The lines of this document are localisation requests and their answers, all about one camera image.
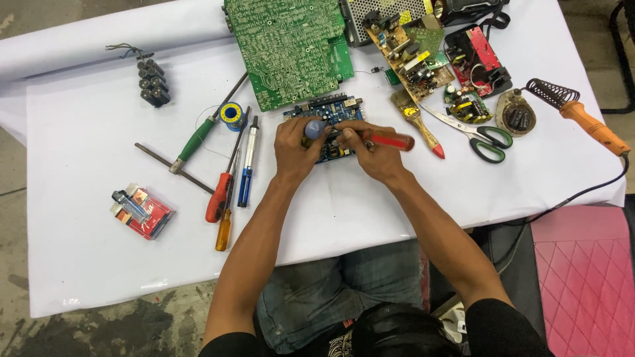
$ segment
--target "solder wire spool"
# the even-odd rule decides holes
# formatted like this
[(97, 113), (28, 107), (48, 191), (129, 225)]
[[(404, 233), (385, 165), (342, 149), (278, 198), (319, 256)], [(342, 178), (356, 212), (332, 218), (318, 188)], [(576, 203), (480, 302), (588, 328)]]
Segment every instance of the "solder wire spool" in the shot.
[(220, 108), (220, 119), (231, 131), (240, 131), (244, 123), (243, 108), (234, 102), (225, 103)]

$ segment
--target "hair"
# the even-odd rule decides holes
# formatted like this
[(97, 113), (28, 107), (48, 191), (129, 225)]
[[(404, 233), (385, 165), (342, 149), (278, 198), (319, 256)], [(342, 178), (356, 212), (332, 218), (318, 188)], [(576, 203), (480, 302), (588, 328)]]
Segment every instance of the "hair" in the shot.
[(406, 304), (382, 303), (365, 311), (352, 331), (355, 357), (460, 357), (443, 323)]

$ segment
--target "blue rubber bulb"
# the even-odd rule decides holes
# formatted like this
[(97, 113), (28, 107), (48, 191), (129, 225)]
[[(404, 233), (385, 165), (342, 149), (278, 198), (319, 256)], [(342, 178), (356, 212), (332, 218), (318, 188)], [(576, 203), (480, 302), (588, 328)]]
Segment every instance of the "blue rubber bulb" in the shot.
[(307, 138), (311, 140), (317, 140), (324, 133), (324, 129), (326, 128), (326, 122), (322, 120), (312, 120), (309, 121), (307, 127), (304, 128), (304, 133), (307, 135)]

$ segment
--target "blue circuit board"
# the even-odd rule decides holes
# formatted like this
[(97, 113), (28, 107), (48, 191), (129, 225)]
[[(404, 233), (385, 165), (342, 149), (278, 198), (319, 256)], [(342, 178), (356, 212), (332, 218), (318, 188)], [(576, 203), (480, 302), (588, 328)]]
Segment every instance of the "blue circuit board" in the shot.
[[(362, 99), (348, 97), (345, 93), (329, 95), (311, 100), (308, 104), (296, 105), (293, 110), (284, 112), (284, 120), (289, 121), (299, 116), (317, 116), (326, 121), (327, 125), (335, 125), (345, 120), (365, 120), (364, 111), (360, 108), (361, 103)], [(353, 150), (343, 150), (337, 145), (335, 138), (340, 134), (338, 130), (333, 130), (324, 145), (322, 145), (320, 159), (316, 164), (355, 155)], [(302, 139), (304, 147), (309, 147), (311, 142), (307, 137)]]

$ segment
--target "red circuit board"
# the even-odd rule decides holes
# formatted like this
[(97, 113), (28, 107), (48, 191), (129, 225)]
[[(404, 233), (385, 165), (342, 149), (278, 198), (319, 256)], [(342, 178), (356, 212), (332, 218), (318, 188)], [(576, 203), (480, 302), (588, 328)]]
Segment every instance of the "red circuit board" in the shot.
[[(490, 44), (487, 42), (483, 31), (481, 31), (480, 27), (474, 27), (465, 32), (465, 35), (470, 39), (472, 43), (472, 47), (474, 47), (474, 51), (476, 52), (477, 58), (475, 58), (470, 66), (464, 67), (461, 71), (461, 62), (455, 64), (454, 58), (450, 58), (450, 63), (454, 68), (454, 72), (457, 74), (457, 79), (461, 83), (461, 87), (469, 87), (472, 86), (472, 81), (470, 80), (470, 74), (472, 68), (477, 64), (482, 64), (486, 71), (491, 71), (493, 69), (500, 67), (500, 62), (498, 61), (498, 57), (496, 53), (492, 50)], [(477, 93), (479, 97), (484, 97), (490, 94), (493, 91), (493, 88), (490, 84), (486, 84), (482, 81), (476, 81), (473, 83), (475, 87), (480, 86), (483, 88), (477, 88)]]

